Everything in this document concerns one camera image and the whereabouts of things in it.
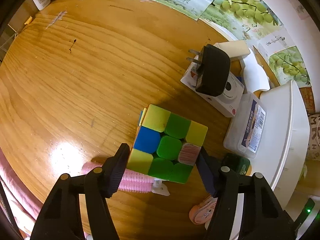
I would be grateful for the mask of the green grape printed cardboard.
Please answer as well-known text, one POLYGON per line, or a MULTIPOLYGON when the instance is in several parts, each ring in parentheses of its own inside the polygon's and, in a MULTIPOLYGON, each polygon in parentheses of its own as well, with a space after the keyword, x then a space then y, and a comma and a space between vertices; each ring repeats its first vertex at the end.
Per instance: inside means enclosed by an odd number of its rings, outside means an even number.
POLYGON ((154 0, 244 40, 255 48, 283 85, 311 87, 304 60, 284 24, 263 0, 154 0))

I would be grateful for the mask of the white plastic storage bin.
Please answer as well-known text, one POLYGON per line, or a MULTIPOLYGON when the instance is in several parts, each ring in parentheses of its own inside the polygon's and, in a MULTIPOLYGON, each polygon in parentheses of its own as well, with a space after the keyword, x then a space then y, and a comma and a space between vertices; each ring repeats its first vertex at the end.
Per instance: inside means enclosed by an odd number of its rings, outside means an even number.
POLYGON ((286 207, 306 159, 310 125, 295 81, 264 92, 266 118, 252 171, 261 173, 281 207, 286 207))

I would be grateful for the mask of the beige rectangular eraser block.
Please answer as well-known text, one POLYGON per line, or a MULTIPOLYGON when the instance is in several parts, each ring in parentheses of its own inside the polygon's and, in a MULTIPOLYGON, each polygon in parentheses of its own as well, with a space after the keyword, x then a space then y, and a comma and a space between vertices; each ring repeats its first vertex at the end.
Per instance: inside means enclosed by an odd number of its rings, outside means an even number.
POLYGON ((231 61, 243 59, 250 54, 249 47, 243 40, 215 43, 214 46, 224 51, 231 61))

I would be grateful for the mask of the green bottle with gold cap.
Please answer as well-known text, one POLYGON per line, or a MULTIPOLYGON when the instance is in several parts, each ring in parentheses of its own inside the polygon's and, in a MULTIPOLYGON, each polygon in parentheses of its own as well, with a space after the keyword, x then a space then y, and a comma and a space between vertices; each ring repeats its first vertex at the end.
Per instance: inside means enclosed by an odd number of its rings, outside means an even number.
POLYGON ((222 160, 222 166, 227 166, 240 175, 250 176, 252 166, 249 159, 234 153, 227 153, 222 160))

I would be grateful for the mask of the white cloud-shaped board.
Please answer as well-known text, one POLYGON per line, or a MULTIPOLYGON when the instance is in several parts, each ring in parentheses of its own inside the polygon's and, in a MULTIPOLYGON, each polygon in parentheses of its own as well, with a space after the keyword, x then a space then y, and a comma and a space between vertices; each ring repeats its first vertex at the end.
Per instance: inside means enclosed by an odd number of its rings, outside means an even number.
POLYGON ((258 64, 251 49, 250 54, 240 60, 242 67, 242 78, 247 92, 266 92, 270 90, 269 79, 263 67, 258 64))

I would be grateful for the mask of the black plug charger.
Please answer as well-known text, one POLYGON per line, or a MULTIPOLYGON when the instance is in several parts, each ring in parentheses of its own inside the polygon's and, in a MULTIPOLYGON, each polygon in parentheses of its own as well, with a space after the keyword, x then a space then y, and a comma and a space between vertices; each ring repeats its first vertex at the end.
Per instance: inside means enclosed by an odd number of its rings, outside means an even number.
POLYGON ((198 56, 198 59, 187 58, 188 61, 197 64, 195 90, 210 96, 221 95, 229 77, 231 67, 229 56, 212 44, 203 46, 201 51, 189 51, 198 56))

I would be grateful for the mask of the brown printed cardboard piece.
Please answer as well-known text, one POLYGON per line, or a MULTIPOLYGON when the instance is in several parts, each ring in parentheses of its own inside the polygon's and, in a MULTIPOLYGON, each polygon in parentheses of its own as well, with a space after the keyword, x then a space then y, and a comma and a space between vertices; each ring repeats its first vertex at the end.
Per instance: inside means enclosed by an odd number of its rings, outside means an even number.
POLYGON ((315 110, 315 102, 314 102, 314 98, 313 98, 312 88, 311 87, 301 87, 299 89, 299 91, 300 91, 301 96, 303 98, 306 112, 308 114, 315 114, 316 110, 315 110))

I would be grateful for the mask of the pink round tape dispenser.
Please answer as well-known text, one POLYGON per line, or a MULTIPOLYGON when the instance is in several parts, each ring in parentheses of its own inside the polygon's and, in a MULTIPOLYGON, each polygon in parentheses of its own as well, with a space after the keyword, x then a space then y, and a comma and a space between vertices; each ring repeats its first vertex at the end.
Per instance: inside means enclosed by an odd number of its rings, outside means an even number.
POLYGON ((210 221, 217 203, 217 198, 208 196, 200 204, 197 204, 189 211, 189 219, 195 225, 205 224, 210 221))

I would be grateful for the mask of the white children's digital camera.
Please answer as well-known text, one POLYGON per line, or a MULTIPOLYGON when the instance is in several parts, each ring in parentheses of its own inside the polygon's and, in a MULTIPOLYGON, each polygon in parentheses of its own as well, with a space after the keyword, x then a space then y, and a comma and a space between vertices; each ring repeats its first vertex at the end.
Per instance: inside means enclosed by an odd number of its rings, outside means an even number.
POLYGON ((195 90, 195 85, 197 81, 197 64, 192 62, 187 68, 185 74, 181 78, 181 83, 186 85, 204 100, 206 100, 210 105, 215 107, 220 113, 222 113, 227 118, 233 118, 236 115, 236 111, 239 107, 239 103, 244 92, 244 85, 239 81, 239 79, 229 73, 229 77, 226 83, 225 90, 219 96, 210 96, 207 94, 199 93, 195 90))

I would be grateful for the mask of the clear floss pick box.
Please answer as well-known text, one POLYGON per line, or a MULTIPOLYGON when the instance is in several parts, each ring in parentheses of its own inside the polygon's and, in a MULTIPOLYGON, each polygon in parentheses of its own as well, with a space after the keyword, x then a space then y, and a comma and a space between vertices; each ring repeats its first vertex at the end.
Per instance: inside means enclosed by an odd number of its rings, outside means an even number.
POLYGON ((246 158, 255 158, 265 119, 266 109, 255 94, 243 94, 224 138, 224 148, 246 158))

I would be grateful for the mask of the letter print canvas bag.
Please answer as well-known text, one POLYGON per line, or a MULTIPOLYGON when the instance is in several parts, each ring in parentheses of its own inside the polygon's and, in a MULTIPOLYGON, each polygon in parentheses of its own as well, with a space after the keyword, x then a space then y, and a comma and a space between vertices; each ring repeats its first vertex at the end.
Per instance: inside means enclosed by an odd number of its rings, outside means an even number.
POLYGON ((319 114, 309 116, 310 138, 307 159, 319 161, 319 114))

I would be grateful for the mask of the multicolour puzzle cube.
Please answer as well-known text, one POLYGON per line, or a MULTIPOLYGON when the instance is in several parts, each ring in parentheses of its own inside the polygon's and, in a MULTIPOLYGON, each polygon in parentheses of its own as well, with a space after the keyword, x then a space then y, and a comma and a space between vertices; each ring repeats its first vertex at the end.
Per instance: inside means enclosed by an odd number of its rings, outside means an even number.
POLYGON ((127 168, 185 184, 207 132, 203 124, 150 104, 141 112, 127 168))

